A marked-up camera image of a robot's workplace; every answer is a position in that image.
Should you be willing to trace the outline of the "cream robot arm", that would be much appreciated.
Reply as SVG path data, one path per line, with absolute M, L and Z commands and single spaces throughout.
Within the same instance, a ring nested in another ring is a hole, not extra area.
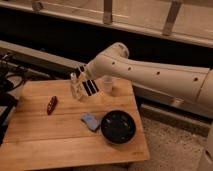
M 172 96 L 174 106 L 189 102 L 213 113 L 213 69 L 210 68 L 131 60 L 127 46 L 116 42 L 78 67 L 77 73 L 87 80 L 105 75 L 127 79 Z

